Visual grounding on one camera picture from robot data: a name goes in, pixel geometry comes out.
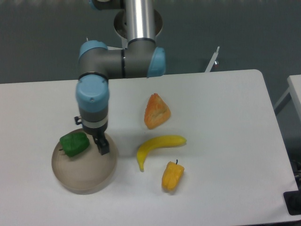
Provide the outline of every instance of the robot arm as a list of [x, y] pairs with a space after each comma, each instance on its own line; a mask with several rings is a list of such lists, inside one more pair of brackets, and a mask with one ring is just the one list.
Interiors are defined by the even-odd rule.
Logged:
[[115, 8], [125, 3], [128, 48], [108, 50], [103, 42], [87, 41], [80, 48], [76, 99], [86, 133], [93, 136], [100, 153], [110, 151], [104, 132], [108, 126], [109, 79], [161, 76], [165, 73], [164, 49], [156, 47], [151, 0], [90, 0], [95, 8]]

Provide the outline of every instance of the black object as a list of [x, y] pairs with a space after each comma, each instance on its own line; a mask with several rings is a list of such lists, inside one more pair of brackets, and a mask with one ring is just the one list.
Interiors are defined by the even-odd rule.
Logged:
[[95, 144], [97, 144], [98, 151], [101, 155], [107, 154], [110, 152], [109, 142], [105, 138], [104, 134], [93, 136]]
[[74, 120], [75, 120], [75, 124], [76, 125], [80, 125], [81, 124], [81, 118], [80, 117], [76, 116], [76, 117], [74, 117]]
[[301, 215], [301, 191], [283, 193], [287, 210], [290, 215]]

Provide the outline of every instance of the banana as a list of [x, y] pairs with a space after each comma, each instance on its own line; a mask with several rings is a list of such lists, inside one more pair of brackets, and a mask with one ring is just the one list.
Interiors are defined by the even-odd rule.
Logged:
[[144, 142], [137, 151], [137, 161], [139, 164], [140, 171], [144, 171], [144, 161], [148, 153], [156, 148], [160, 147], [175, 147], [186, 143], [186, 139], [179, 135], [165, 135], [154, 137]]

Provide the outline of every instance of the gray wall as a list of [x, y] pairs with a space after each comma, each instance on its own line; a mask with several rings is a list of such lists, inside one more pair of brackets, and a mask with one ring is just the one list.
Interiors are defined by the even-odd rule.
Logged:
[[[157, 44], [167, 73], [203, 72], [217, 46], [219, 71], [258, 69], [274, 104], [287, 77], [301, 74], [301, 1], [155, 0], [163, 17]], [[87, 0], [0, 0], [0, 83], [77, 79], [86, 37], [121, 47], [118, 10], [95, 11]], [[301, 147], [292, 103], [278, 116], [289, 150]]]

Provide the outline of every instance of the yellow bell pepper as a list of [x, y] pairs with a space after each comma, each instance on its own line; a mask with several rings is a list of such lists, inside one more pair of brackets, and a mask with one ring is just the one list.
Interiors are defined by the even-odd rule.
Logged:
[[162, 187], [168, 191], [174, 190], [179, 183], [184, 169], [183, 166], [178, 165], [178, 160], [176, 163], [170, 161], [162, 177]]

